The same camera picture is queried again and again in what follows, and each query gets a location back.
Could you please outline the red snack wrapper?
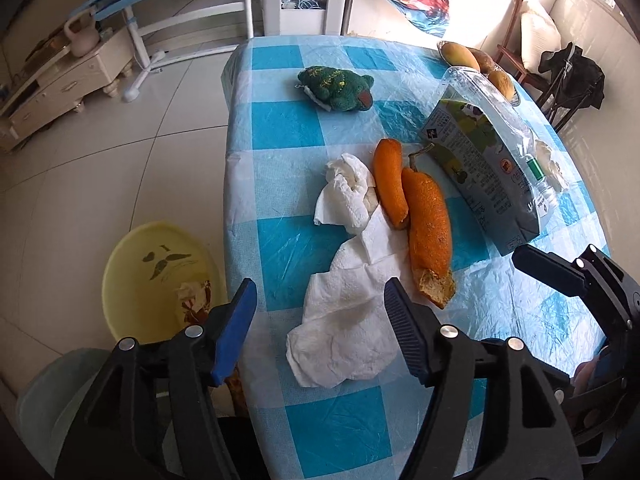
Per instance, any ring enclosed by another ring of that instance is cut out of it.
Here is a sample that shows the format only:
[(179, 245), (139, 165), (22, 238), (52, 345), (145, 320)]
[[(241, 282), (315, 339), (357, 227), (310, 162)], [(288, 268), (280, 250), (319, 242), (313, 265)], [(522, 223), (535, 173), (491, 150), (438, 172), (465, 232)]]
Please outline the red snack wrapper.
[(175, 293), (184, 314), (184, 322), (189, 325), (204, 324), (212, 308), (210, 281), (182, 283)]

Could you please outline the white paper napkin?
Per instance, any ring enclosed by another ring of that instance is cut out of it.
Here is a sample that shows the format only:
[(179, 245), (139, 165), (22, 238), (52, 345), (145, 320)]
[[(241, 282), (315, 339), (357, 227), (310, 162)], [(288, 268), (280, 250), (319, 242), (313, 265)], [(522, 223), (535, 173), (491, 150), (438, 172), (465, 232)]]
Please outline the white paper napkin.
[(398, 343), (383, 298), (391, 278), (416, 296), (408, 235), (378, 207), (367, 227), (337, 249), (330, 270), (309, 279), (302, 322), (286, 336), (286, 359), (300, 386), (368, 380), (395, 359)]

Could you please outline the orange peel piece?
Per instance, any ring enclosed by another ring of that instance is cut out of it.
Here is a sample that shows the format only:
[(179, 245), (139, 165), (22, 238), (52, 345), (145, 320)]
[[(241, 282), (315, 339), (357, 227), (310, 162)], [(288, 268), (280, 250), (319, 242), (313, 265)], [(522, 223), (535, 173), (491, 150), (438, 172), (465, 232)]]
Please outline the orange peel piece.
[(395, 139), (382, 139), (373, 155), (373, 177), (378, 199), (393, 228), (403, 230), (408, 224), (409, 208), (401, 183), (402, 151)]
[(452, 234), (446, 200), (428, 174), (405, 167), (402, 188), (409, 208), (409, 260), (416, 290), (439, 309), (456, 293)]

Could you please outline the milk carton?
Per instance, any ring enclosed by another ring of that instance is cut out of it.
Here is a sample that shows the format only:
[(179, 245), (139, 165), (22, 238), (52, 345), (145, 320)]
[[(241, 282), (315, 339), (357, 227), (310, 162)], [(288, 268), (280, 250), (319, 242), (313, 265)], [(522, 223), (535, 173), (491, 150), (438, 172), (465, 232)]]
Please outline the milk carton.
[(477, 151), (439, 101), (422, 133), (428, 154), (454, 182), (500, 255), (541, 234), (558, 206), (558, 194), (532, 173), (535, 159), (517, 162), (511, 154)]

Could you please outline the white tissue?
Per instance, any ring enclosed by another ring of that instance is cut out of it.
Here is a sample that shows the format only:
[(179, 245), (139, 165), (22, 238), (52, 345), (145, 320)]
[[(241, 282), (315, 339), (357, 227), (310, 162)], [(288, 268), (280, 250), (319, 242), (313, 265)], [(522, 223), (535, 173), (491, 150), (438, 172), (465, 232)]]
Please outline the white tissue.
[(358, 157), (343, 153), (326, 164), (326, 186), (314, 208), (316, 226), (344, 226), (347, 233), (357, 235), (377, 206), (373, 174)]

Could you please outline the green plush toy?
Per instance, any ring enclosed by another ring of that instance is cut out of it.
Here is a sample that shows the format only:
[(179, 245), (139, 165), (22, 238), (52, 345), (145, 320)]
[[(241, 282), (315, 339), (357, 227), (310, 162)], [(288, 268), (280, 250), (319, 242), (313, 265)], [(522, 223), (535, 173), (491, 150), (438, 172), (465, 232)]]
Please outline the green plush toy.
[(364, 112), (373, 105), (374, 78), (351, 70), (310, 66), (297, 74), (296, 87), (326, 112)]

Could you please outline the white plastic bag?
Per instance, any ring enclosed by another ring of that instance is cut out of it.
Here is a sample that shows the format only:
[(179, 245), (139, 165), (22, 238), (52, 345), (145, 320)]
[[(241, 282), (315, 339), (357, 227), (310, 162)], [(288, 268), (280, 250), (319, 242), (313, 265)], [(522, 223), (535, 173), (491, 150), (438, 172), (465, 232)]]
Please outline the white plastic bag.
[(563, 193), (568, 190), (568, 184), (564, 178), (561, 166), (554, 159), (554, 151), (544, 141), (535, 141), (536, 159), (541, 166), (544, 175), (555, 192)]

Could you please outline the yellow plastic trash bin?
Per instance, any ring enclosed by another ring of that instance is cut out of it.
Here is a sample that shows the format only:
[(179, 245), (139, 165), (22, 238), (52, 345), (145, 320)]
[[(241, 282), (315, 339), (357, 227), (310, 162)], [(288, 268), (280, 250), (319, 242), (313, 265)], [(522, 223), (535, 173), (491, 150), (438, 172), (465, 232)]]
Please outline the yellow plastic trash bin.
[(113, 249), (103, 273), (104, 318), (117, 340), (169, 339), (189, 324), (175, 290), (210, 281), (212, 308), (227, 301), (218, 266), (194, 236), (166, 221), (138, 226)]

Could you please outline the black folding chair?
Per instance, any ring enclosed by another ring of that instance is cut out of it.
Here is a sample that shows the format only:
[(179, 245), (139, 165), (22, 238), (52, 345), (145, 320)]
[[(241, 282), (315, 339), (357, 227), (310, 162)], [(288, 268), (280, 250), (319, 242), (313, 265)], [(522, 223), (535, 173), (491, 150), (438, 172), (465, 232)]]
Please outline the black folding chair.
[(538, 72), (551, 73), (551, 84), (536, 101), (539, 107), (550, 102), (544, 112), (552, 124), (559, 110), (564, 115), (553, 126), (560, 133), (573, 116), (583, 108), (600, 110), (604, 101), (605, 74), (591, 58), (582, 55), (582, 48), (570, 42), (564, 49), (541, 55)]

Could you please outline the light blue seat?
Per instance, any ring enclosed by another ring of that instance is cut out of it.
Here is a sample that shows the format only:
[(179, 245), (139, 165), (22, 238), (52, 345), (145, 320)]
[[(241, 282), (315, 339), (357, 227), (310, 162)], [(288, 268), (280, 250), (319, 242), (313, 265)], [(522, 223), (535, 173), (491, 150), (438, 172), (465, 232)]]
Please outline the light blue seat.
[(51, 477), (80, 404), (110, 354), (91, 348), (68, 352), (45, 367), (18, 396), (18, 434)]

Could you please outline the orange round fruit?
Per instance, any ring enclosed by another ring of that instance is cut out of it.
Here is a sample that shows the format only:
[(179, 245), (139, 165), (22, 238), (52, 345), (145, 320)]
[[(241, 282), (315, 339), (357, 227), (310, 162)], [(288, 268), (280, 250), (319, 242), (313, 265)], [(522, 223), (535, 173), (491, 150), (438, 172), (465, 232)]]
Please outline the orange round fruit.
[(504, 70), (495, 68), (489, 73), (488, 79), (507, 101), (511, 102), (514, 99), (515, 88), (513, 82)]

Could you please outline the wooden chair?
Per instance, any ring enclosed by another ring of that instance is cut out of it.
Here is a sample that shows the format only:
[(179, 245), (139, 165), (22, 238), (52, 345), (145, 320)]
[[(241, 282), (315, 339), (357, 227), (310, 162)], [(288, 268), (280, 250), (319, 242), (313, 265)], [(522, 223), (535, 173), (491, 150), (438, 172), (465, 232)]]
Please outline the wooden chair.
[(526, 70), (521, 53), (515, 48), (511, 48), (511, 40), (516, 32), (516, 25), (520, 22), (520, 14), (522, 10), (523, 0), (512, 0), (512, 10), (506, 32), (502, 40), (497, 44), (497, 54), (494, 57), (496, 64), (500, 64), (505, 58), (516, 71), (515, 79), (522, 85), (529, 84), (536, 90), (544, 91), (549, 88), (549, 81), (543, 76), (534, 74), (530, 70)]

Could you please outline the white cushion on chair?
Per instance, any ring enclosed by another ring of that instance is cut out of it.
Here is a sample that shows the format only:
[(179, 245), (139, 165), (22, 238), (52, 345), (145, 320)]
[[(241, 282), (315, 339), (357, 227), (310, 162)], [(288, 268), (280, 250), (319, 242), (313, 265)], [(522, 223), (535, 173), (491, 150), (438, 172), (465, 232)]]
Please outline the white cushion on chair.
[(559, 29), (538, 1), (523, 0), (520, 22), (510, 47), (521, 53), (526, 70), (537, 75), (540, 75), (538, 68), (544, 52), (562, 49)]

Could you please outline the yellow mango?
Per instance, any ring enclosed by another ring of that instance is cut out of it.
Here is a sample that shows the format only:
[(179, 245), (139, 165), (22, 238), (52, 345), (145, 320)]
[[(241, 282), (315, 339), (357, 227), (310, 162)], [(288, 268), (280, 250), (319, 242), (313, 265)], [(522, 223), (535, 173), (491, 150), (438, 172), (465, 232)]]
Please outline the yellow mango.
[(462, 44), (452, 41), (443, 41), (438, 45), (439, 54), (449, 66), (469, 67), (477, 72), (480, 71), (474, 54)]

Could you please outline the pink kettlebell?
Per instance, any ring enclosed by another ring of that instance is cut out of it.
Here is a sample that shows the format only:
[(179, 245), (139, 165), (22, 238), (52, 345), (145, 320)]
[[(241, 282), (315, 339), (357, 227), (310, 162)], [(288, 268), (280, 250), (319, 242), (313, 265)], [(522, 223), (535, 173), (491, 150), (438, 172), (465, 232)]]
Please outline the pink kettlebell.
[(83, 58), (100, 42), (96, 19), (90, 9), (69, 18), (64, 23), (63, 32), (70, 40), (70, 53), (75, 58)]

